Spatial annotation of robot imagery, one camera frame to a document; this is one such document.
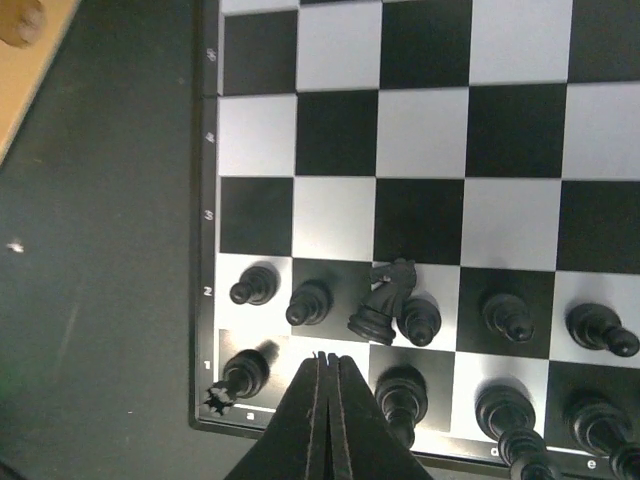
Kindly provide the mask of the black chess queen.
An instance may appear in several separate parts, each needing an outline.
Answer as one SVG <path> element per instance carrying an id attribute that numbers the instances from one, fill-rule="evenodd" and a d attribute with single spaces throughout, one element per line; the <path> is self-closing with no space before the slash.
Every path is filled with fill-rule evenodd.
<path id="1" fill-rule="evenodd" d="M 562 479 L 544 439 L 534 430 L 534 408 L 518 389 L 504 384 L 483 388 L 475 416 L 482 432 L 497 441 L 498 455 L 509 467 L 511 479 Z"/>

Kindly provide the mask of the black chess king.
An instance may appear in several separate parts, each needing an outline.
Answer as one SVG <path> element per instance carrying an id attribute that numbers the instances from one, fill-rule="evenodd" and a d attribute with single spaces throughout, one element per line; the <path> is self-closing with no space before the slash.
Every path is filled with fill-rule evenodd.
<path id="1" fill-rule="evenodd" d="M 606 457 L 616 479 L 639 478 L 639 441 L 630 416 L 599 394 L 568 401 L 564 421 L 573 440 L 584 451 Z"/>

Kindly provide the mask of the black chess rook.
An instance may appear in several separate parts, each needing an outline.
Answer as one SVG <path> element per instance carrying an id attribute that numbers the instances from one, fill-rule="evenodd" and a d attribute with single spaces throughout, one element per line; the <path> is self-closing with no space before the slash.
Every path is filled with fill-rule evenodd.
<path id="1" fill-rule="evenodd" d="M 258 350 L 242 350 L 225 364 L 221 379 L 206 389 L 203 404 L 213 415 L 224 416 L 238 399 L 257 395 L 269 376 L 269 364 Z"/>

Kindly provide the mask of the black chess bishop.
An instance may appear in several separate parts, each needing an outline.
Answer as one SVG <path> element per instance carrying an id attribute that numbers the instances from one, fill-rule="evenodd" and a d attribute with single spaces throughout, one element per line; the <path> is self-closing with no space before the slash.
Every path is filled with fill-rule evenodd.
<path id="1" fill-rule="evenodd" d="M 391 431 L 410 449 L 415 441 L 415 427 L 428 410 L 423 375 L 411 365 L 391 367 L 378 378 L 374 397 Z"/>

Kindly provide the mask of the black chess pawn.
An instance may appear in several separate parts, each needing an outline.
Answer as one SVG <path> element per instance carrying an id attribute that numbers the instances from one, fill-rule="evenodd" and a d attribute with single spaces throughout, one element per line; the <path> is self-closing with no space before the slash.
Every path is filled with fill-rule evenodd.
<path id="1" fill-rule="evenodd" d="M 513 343 L 530 341 L 535 325 L 527 304 L 517 295 L 497 293 L 481 307 L 486 327 Z"/>
<path id="2" fill-rule="evenodd" d="M 279 276 L 272 268 L 255 265 L 246 269 L 229 291 L 231 301 L 237 305 L 260 306 L 268 303 L 279 287 Z"/>
<path id="3" fill-rule="evenodd" d="M 300 284 L 292 293 L 285 317 L 291 326 L 317 325 L 333 306 L 333 296 L 322 281 L 311 279 Z"/>
<path id="4" fill-rule="evenodd" d="M 639 337 L 625 328 L 619 315 L 605 305 L 576 305 L 567 313 L 565 325 L 571 338 L 582 348 L 606 350 L 622 358 L 639 353 Z"/>
<path id="5" fill-rule="evenodd" d="M 434 303 L 424 298 L 411 297 L 402 307 L 397 326 L 400 333 L 414 346 L 425 347 L 439 333 L 441 322 L 440 311 Z"/>

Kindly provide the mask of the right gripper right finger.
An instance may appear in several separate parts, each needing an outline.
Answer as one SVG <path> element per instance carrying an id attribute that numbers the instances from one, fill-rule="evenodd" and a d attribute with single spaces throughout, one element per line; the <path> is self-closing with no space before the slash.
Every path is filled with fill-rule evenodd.
<path id="1" fill-rule="evenodd" d="M 429 479 L 401 445 L 354 360 L 328 355 L 327 473 L 330 479 Z"/>

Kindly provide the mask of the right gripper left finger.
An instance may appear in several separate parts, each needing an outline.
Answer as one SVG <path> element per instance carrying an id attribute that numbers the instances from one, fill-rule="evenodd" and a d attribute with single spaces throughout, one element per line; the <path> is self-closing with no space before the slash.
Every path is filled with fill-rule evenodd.
<path id="1" fill-rule="evenodd" d="M 328 475 L 328 364 L 317 353 L 301 362 L 261 438 L 229 479 L 312 480 Z"/>

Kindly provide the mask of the black chess knight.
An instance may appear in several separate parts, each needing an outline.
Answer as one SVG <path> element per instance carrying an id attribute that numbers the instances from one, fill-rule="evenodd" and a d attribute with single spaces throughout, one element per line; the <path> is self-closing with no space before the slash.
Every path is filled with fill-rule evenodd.
<path id="1" fill-rule="evenodd" d="M 391 346 L 396 336 L 392 319 L 401 314 L 417 283 L 415 261 L 399 258 L 374 266 L 369 282 L 376 287 L 362 298 L 347 328 L 365 340 Z"/>

